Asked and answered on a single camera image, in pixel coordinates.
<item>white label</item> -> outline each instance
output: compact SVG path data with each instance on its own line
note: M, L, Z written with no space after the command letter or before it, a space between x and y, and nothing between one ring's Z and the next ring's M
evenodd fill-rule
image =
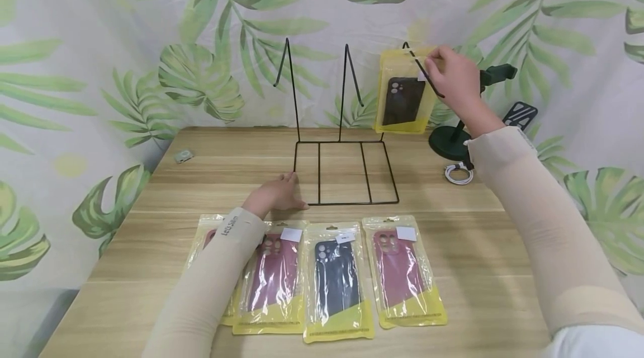
M404 239L406 241L416 241L416 228L414 227L396 227L396 235L398 239Z
M352 233L349 234L340 234L335 237L335 241L340 243L347 243L347 242L352 242L356 240L356 236L353 235Z
M295 228L284 228L284 230L282 230L280 239L284 241L300 243L300 239L302 239L302 230Z

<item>plastic packaging bag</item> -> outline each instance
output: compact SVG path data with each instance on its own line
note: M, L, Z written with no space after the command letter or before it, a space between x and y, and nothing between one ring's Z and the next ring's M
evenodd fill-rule
M389 49L380 56L377 133L423 134L432 114L436 94L411 56L424 69L433 48Z
M233 334L302 334L300 251L306 223L268 223L267 234L242 276L242 296Z
M414 217L363 218L363 228L381 327L447 324Z
M312 224L304 231L304 342L373 338L364 292L360 224Z
M195 240L192 241L192 247L190 248L190 253L188 253L188 260L186 261L186 266L183 270L187 270L192 261L199 256L199 253L203 251L208 245L208 242L215 236L217 228L224 222L224 215L220 214L202 214L199 218L199 224L197 226L197 231L195 234ZM240 289L241 281L237 281L237 286L233 291L233 296L230 297L228 301L228 306L224 311L224 315L221 317L220 324L225 326L232 326L237 320L237 306L240 299Z

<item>hand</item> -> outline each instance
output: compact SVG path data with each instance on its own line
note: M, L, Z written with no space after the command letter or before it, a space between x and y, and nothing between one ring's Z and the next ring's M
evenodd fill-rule
M267 181L258 189L253 190L241 206L246 211L264 219L269 211L276 210L308 210L309 205L294 195L297 185L297 174L289 172L277 179Z
M441 45L429 53L425 67L436 90L445 96L441 101L461 118L472 138L505 127L480 98L479 68L469 58Z
M425 67L436 90L445 95L441 101L458 116L482 106L479 68L469 58L441 45L429 53Z

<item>round base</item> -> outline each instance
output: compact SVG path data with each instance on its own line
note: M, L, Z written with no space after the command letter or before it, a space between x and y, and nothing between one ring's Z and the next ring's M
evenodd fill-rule
M467 146L463 143L471 137L465 131L459 129L461 132L458 134L456 141L450 141L452 134L454 134L452 126L441 126L433 130L429 135L429 146L432 147L434 153L439 154L442 158L447 158L453 161L464 161L467 155Z

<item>phone holder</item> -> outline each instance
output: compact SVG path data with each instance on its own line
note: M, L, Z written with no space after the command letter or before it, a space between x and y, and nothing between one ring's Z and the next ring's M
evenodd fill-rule
M513 79L516 75L517 68L509 64L493 65L488 67L487 70L481 70L480 92L483 92L487 86L503 82L506 79ZM464 161L466 166L471 166L467 146L465 145L465 142L471 137L469 133L463 131L464 128L465 124L461 120L455 128L452 126L440 126L440 128L434 129L432 134L429 135L429 146L432 147L434 153L443 158Z
M275 80L275 84L273 84L274 87L276 87L280 83L280 78L281 78L281 73L282 69L284 67L284 61L286 59L286 55L288 54L288 66L290 67L290 71L293 71L293 60L291 57L291 45L288 42L288 38L286 38L285 43L284 43L284 50L282 52L282 57L281 57L281 62L280 62L280 68L278 69L278 77ZM380 136L380 139L378 140L365 140L365 141L356 141L356 140L345 140L342 139L342 123L343 123L343 114L344 114L344 88L347 83L347 62L348 65L351 67L351 75L353 78L353 86L356 88L356 96L358 99L358 102L360 103L360 106L364 107L364 103L362 101L362 97L360 96L360 90L358 88L358 80L356 78L356 70L353 69L353 61L351 59L351 52L349 51L349 45L345 44L344 45L344 70L343 70L343 76L342 76L342 98L340 101L340 127L338 129L338 139L337 140L330 140L330 141L322 141L322 142L314 142L314 141L302 141L301 135L300 135L300 117L297 113L297 95L295 91L295 79L294 79L294 74L291 73L291 86L293 89L293 106L295 107L295 122L297 126L297 142L295 143L295 155L293 156L293 171L296 171L297 168L297 148L300 146L300 144L317 144L318 145L318 201L317 202L309 202L309 205L313 206L318 206L318 205L377 205L377 204L398 204L400 202L400 197L398 196L398 189L396 187L396 181L394 179L394 172L391 170L391 163L389 162L389 154L387 153L387 146L385 145L385 142L382 141L382 138L385 137L385 133L382 133ZM362 160L363 160L363 168L364 168L364 181L366 184L366 189L369 194L369 201L357 201L357 202L322 202L321 200L321 161L320 161L320 153L321 153L321 145L326 144L326 143L353 143L353 144L359 144L360 145L360 154L362 155ZM385 158L387 160L387 167L389 168L389 176L391 177L391 184L394 187L394 193L395 193L395 199L394 200L386 200L386 201L374 201L372 194L371 194L371 187L369 185L369 175L367 173L367 168L366 168L366 160L364 158L364 143L378 143L382 144L382 150L385 153Z

